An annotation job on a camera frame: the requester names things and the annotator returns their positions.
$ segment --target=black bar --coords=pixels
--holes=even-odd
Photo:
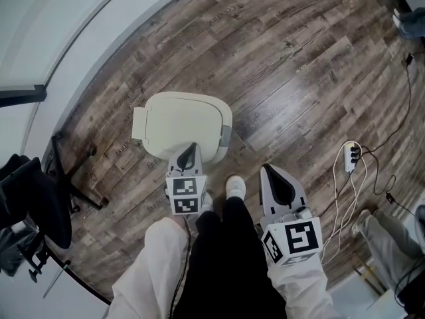
[[[44,85],[34,85],[34,90],[0,90],[0,108],[43,102],[46,97],[47,92]]]
[[[52,252],[52,250],[45,245],[46,247],[46,251],[48,253],[48,255],[55,261],[55,263],[57,263],[59,265],[60,268],[64,268],[64,263],[56,256],[56,254],[54,254]],[[64,272],[66,274],[68,274],[71,278],[73,278],[80,286],[82,286],[84,289],[86,289],[88,292],[90,292],[91,294],[93,294],[97,299],[103,301],[105,304],[107,304],[108,306],[111,305],[111,302],[105,298],[104,296],[102,296],[100,293],[96,292],[93,288],[91,288],[90,286],[88,286],[83,280],[81,280],[78,276],[76,276],[70,269],[69,267],[64,270]]]

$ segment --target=white marker cube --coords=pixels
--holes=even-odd
[[[174,215],[197,214],[201,211],[207,192],[205,175],[167,177],[165,181]]]
[[[323,249],[318,217],[267,226],[261,239],[275,265],[300,263]]]

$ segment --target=person's arm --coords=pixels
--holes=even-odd
[[[150,226],[145,248],[112,286],[114,301],[107,318],[166,318],[186,244],[186,231],[174,220],[165,218]]]
[[[318,255],[292,266],[271,265],[268,276],[286,301],[288,319],[346,318],[333,307]]]

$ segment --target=power outlet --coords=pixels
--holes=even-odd
[[[351,173],[355,168],[355,163],[351,162],[353,159],[351,154],[351,148],[354,148],[354,143],[348,143],[344,145],[344,169],[347,173]]]

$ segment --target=gray pants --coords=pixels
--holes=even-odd
[[[400,14],[400,32],[405,38],[425,37],[425,8]]]
[[[414,280],[425,270],[424,260],[417,260],[422,255],[420,246],[410,238],[406,227],[398,219],[377,211],[374,216],[368,216],[359,223],[359,230],[369,245],[384,284],[395,291],[401,281],[397,295],[408,284],[408,279]],[[409,278],[406,275],[417,261],[418,268]]]

